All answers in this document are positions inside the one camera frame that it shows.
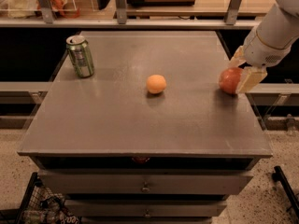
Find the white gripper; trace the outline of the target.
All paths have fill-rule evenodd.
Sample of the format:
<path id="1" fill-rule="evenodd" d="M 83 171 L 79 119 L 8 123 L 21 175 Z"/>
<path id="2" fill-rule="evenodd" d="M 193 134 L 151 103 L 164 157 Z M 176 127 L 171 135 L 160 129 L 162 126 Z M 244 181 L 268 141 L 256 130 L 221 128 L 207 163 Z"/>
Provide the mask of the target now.
<path id="1" fill-rule="evenodd" d="M 265 45 L 258 37 L 256 28 L 253 28 L 245 38 L 243 47 L 238 47 L 229 62 L 229 67 L 239 67 L 243 63 L 251 65 L 243 69 L 236 92 L 251 91 L 267 76 L 266 69 L 259 67 L 276 66 L 285 56 L 285 49 L 274 49 Z"/>

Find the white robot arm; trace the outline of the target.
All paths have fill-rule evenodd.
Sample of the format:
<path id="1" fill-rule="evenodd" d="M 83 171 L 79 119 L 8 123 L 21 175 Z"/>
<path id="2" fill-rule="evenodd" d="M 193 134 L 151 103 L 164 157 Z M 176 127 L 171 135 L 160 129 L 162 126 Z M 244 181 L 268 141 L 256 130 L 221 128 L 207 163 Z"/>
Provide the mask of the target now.
<path id="1" fill-rule="evenodd" d="M 299 0 L 276 0 L 260 24 L 253 27 L 228 63 L 233 80 L 220 80 L 230 94 L 249 92 L 266 76 L 268 67 L 278 65 L 299 37 Z"/>

